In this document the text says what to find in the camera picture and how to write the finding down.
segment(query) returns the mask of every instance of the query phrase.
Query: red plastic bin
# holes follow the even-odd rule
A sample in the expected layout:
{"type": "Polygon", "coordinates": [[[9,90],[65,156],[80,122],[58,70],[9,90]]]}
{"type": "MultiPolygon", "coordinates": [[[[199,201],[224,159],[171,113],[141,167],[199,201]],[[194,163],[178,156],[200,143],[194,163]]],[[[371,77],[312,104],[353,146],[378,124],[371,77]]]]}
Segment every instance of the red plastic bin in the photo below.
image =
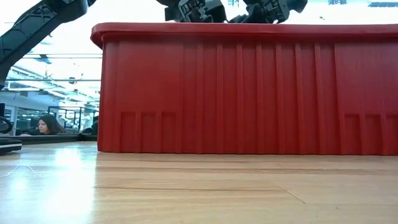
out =
{"type": "Polygon", "coordinates": [[[105,23],[98,150],[398,155],[398,25],[105,23]]]}

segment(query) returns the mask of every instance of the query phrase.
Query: black cable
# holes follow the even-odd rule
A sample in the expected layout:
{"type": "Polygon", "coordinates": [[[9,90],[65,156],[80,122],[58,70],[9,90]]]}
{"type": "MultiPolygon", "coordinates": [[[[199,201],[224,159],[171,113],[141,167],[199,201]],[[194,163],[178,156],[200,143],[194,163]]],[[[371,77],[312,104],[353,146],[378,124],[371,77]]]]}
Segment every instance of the black cable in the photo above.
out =
{"type": "Polygon", "coordinates": [[[8,128],[6,128],[4,130],[0,130],[1,134],[7,134],[8,132],[10,132],[12,130],[12,124],[6,118],[3,118],[2,116],[0,116],[0,121],[4,121],[8,125],[8,128]]]}

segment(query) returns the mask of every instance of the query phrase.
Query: wall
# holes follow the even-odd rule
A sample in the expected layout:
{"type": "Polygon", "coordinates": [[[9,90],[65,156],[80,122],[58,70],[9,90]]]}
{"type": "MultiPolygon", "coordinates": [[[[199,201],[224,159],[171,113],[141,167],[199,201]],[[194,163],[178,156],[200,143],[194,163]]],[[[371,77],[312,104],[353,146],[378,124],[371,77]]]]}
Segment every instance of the wall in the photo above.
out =
{"type": "Polygon", "coordinates": [[[0,93],[0,103],[6,106],[18,106],[21,108],[47,111],[49,106],[58,106],[59,100],[52,96],[39,95],[36,92],[29,92],[28,97],[19,93],[0,93]]]}

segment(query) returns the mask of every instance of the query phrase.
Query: wooden table surface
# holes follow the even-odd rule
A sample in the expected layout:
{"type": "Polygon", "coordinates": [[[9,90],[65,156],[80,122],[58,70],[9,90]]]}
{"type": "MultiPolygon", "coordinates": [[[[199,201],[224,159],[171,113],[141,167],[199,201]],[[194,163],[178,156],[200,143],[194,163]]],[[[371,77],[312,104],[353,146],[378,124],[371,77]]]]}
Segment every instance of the wooden table surface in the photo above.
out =
{"type": "Polygon", "coordinates": [[[97,153],[0,156],[0,223],[398,223],[398,157],[97,153]]]}

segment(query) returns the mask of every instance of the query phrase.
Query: dark hair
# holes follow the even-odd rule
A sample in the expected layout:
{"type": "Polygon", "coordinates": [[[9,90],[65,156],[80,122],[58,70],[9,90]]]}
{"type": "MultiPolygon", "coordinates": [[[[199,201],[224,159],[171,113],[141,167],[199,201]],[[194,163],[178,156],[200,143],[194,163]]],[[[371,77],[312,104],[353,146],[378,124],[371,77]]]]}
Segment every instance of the dark hair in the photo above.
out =
{"type": "Polygon", "coordinates": [[[50,134],[66,133],[61,124],[58,123],[57,119],[52,115],[45,115],[41,117],[39,120],[42,120],[47,125],[50,134]]]}

